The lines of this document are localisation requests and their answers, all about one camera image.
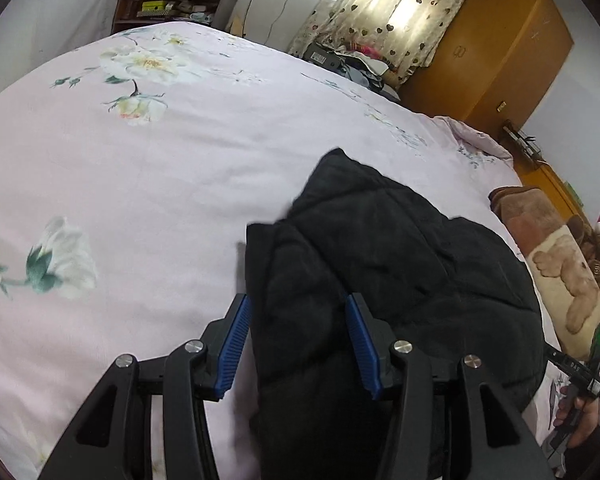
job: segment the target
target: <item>ribbed blue surface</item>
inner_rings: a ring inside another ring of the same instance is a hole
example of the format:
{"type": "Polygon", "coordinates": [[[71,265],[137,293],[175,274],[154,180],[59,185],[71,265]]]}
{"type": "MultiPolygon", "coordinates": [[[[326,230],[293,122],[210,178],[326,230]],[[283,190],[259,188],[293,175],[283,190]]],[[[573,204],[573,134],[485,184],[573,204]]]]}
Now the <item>ribbed blue surface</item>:
{"type": "Polygon", "coordinates": [[[371,392],[373,399],[378,400],[382,392],[380,361],[353,296],[347,298],[345,316],[362,384],[371,392]]]}
{"type": "Polygon", "coordinates": [[[244,341],[247,339],[250,322],[251,301],[245,296],[240,307],[238,307],[238,313],[218,356],[218,378],[216,379],[216,386],[214,388],[218,399],[222,399],[224,394],[234,384],[235,371],[238,368],[240,355],[242,355],[244,341]]]}

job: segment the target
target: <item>bed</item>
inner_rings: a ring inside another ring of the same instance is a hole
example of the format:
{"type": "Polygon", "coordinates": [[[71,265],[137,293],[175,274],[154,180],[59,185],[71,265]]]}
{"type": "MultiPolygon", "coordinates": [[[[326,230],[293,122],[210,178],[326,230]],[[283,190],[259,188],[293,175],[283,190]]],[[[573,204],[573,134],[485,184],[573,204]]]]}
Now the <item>bed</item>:
{"type": "MultiPolygon", "coordinates": [[[[222,316],[244,290],[246,225],[283,216],[336,146],[523,260],[490,211],[494,188],[520,184],[490,137],[224,32],[126,31],[0,94],[0,459],[17,480],[36,478],[117,355],[168,354],[222,316]]],[[[538,442],[559,380],[550,365],[525,412],[538,442]]],[[[255,410],[247,346],[234,388],[207,407],[223,479],[258,477],[255,410]]],[[[163,478],[159,413],[155,399],[163,478]]]]}

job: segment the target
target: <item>human hand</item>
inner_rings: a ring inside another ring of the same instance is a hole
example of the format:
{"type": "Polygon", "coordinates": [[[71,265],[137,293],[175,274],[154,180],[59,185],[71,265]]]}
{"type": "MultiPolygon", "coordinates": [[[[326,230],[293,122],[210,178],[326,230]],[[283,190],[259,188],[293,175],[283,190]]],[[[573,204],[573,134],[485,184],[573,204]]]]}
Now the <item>human hand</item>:
{"type": "MultiPolygon", "coordinates": [[[[560,389],[562,394],[567,393],[567,387],[564,386],[560,389]]],[[[576,397],[574,405],[579,410],[582,410],[582,418],[580,419],[580,423],[578,427],[571,435],[569,441],[567,442],[567,447],[578,447],[585,440],[589,438],[589,435],[593,433],[593,431],[598,426],[598,422],[600,420],[600,400],[590,400],[583,399],[581,397],[576,397]]],[[[564,419],[567,418],[567,414],[571,406],[567,405],[567,399],[563,399],[558,403],[558,412],[555,415],[554,426],[558,428],[563,422],[564,419]]]]}

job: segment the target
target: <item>brown blanket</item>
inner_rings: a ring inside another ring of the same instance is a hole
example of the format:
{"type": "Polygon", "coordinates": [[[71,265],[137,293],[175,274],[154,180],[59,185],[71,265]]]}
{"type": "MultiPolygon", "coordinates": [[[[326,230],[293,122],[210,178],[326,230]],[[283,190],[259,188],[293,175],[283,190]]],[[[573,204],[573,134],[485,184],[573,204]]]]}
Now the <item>brown blanket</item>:
{"type": "Polygon", "coordinates": [[[600,290],[573,235],[536,187],[501,187],[489,199],[529,265],[564,351],[586,358],[600,322],[600,290]]]}

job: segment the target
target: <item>white wall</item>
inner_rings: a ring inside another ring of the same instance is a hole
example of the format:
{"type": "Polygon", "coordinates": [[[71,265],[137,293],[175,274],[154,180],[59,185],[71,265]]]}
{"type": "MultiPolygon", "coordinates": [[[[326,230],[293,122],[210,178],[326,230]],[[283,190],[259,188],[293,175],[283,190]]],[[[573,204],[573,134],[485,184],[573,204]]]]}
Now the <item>white wall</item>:
{"type": "Polygon", "coordinates": [[[545,159],[575,188],[590,220],[600,212],[600,27],[581,0],[554,0],[574,46],[524,125],[545,159]]]}
{"type": "Polygon", "coordinates": [[[247,40],[259,44],[266,42],[267,46],[286,52],[289,43],[304,20],[312,13],[318,0],[253,0],[250,6],[249,2],[250,0],[238,0],[229,22],[237,17],[244,23],[244,37],[247,40]],[[249,11],[244,21],[247,6],[249,11]]]}
{"type": "Polygon", "coordinates": [[[12,0],[0,16],[0,92],[78,46],[110,33],[117,0],[12,0]]]}

